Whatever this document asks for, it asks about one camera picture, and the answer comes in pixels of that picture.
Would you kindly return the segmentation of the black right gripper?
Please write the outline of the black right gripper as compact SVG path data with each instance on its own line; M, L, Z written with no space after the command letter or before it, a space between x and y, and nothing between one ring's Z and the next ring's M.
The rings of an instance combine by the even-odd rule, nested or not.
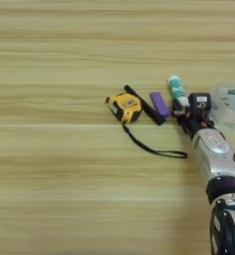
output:
M188 135L195 135L204 128L214 128L214 122L210 119L210 111L207 108L184 107L178 99L173 99L171 111Z

